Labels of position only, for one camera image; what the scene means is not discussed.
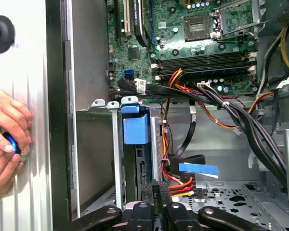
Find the black knob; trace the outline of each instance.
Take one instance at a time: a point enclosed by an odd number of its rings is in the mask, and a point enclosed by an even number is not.
[[[15,28],[9,18],[0,15],[0,54],[6,52],[14,43]]]

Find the sata port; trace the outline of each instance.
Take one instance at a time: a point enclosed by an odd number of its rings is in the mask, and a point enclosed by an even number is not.
[[[125,79],[133,79],[135,72],[133,69],[129,69],[129,70],[124,70],[123,71],[123,75]]]

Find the sticker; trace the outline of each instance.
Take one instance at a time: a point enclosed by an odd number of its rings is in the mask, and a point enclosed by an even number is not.
[[[289,77],[286,80],[281,81],[276,89],[282,88],[283,86],[288,85],[288,84],[289,84]]]
[[[218,168],[214,165],[179,163],[179,171],[198,173],[218,179]]]
[[[158,23],[158,28],[159,28],[159,29],[165,29],[165,28],[167,28],[166,22],[160,22],[160,23]]]
[[[140,78],[136,78],[136,91],[140,94],[145,94],[146,81]]]

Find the blue object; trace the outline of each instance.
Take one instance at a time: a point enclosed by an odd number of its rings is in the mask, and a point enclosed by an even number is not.
[[[138,105],[126,105],[121,108],[122,114],[132,114],[132,113],[139,113],[140,106]]]
[[[124,77],[134,77],[135,72],[133,69],[124,70],[123,71]]]
[[[125,144],[137,145],[149,143],[148,114],[145,114],[143,117],[123,119],[123,136]]]
[[[14,138],[13,138],[12,136],[10,136],[10,135],[6,135],[5,138],[9,140],[9,142],[11,143],[11,145],[12,145],[13,148],[14,148],[14,154],[16,154],[16,153],[17,153],[17,148],[18,148],[17,142],[16,142],[16,141],[14,140]]]
[[[179,163],[179,171],[218,176],[218,168],[214,165]]]

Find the hand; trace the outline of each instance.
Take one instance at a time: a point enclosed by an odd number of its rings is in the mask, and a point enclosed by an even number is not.
[[[24,165],[19,160],[20,155],[9,154],[0,150],[0,199],[9,191],[14,176]]]
[[[0,90],[0,127],[7,130],[24,152],[30,151],[31,138],[28,127],[32,125],[32,115],[27,106]],[[0,149],[10,153],[13,147],[0,133]]]

